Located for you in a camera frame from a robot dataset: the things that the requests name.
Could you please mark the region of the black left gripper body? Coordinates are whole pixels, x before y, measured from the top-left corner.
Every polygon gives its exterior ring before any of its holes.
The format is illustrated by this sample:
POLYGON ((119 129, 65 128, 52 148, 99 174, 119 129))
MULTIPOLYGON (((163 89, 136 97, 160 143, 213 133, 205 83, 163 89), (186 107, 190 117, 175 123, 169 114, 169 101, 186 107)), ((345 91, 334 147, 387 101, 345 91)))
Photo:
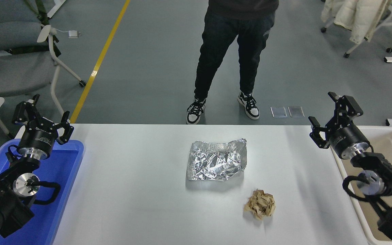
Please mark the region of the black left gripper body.
POLYGON ((17 146, 17 152, 25 154, 28 149, 34 148, 42 151, 42 155, 50 155, 57 137, 58 133, 53 121, 48 119, 29 121, 17 146))

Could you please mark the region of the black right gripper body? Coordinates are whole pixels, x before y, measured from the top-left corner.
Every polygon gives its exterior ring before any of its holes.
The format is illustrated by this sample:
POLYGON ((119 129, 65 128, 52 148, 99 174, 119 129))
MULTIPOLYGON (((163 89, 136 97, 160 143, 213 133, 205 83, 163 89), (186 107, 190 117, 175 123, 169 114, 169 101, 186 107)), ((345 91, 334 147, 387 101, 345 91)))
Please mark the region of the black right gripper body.
POLYGON ((369 140, 354 124, 330 130, 328 141, 336 154, 361 154, 369 149, 369 140))

